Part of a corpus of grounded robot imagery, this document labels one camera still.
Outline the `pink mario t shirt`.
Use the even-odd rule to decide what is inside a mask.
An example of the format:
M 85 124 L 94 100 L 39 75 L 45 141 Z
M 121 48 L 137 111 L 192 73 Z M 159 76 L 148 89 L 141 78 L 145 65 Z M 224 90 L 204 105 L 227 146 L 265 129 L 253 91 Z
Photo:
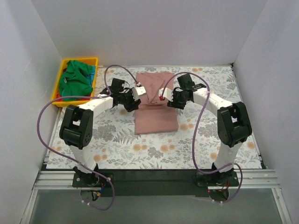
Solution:
M 135 111 L 135 134 L 174 132 L 178 130 L 176 109 L 168 107 L 167 101 L 159 99 L 159 90 L 165 86 L 173 90 L 171 72 L 136 74 L 136 79 L 145 88 L 146 94 L 141 96 L 139 108 Z

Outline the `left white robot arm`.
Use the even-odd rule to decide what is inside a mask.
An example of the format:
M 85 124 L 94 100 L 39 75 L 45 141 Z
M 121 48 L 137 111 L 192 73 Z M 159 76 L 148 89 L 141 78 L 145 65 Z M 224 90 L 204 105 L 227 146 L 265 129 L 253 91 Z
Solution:
M 112 84 L 100 92 L 96 99 L 79 106 L 66 108 L 59 132 L 59 137 L 70 147 L 77 165 L 73 168 L 79 179 L 90 187 L 99 183 L 99 174 L 91 147 L 88 146 L 93 135 L 93 122 L 101 113 L 117 105 L 123 105 L 128 111 L 138 109 L 141 96 L 146 94 L 145 88 L 136 84 L 133 88 L 125 88 L 125 81 L 114 78 Z

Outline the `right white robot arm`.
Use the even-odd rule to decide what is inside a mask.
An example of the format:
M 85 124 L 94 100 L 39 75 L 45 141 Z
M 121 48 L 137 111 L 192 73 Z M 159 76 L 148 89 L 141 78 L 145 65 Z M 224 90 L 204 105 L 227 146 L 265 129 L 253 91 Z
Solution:
M 208 110 L 217 118 L 217 133 L 221 141 L 217 158 L 209 171 L 195 166 L 196 180 L 199 186 L 228 186 L 229 182 L 239 186 L 241 181 L 234 171 L 237 165 L 235 159 L 242 144 L 252 134 L 247 108 L 243 102 L 233 103 L 212 93 L 203 78 L 200 84 L 196 84 L 192 80 L 193 75 L 191 72 L 175 74 L 179 86 L 173 90 L 164 86 L 159 90 L 159 99 L 166 99 L 168 107 L 181 110 L 187 102 L 193 102 L 202 106 L 200 115 Z

